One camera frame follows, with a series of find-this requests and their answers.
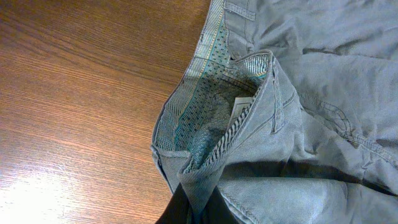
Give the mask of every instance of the wooden surface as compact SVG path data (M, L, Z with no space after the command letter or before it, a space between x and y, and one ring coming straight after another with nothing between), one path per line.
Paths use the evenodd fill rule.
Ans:
M210 1L0 3L0 223L154 223L152 129Z

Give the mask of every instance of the wood grain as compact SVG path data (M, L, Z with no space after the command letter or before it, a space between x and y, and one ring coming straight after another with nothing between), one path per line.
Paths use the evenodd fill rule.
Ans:
M209 3L1 1L1 223L160 217L152 129Z

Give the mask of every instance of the clothing tag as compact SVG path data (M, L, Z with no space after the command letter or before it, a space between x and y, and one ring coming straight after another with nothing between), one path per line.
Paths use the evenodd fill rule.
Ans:
M241 113L244 111L244 109L248 108L250 106L251 101L252 101L252 97L236 97L235 98L235 104L234 104L234 108L232 109L232 115L231 115L231 118L229 119L227 130L238 119L238 117L241 115Z

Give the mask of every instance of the blue denim fabric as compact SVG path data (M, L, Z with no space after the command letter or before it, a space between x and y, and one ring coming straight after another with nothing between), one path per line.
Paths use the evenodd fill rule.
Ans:
M171 191L199 214L217 185L243 223L398 223L397 9L213 0L152 138Z

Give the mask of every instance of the denim garment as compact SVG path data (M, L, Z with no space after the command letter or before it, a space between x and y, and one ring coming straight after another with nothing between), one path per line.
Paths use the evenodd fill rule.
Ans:
M171 191L197 215L217 185L243 223L398 223L397 11L213 0L152 137Z

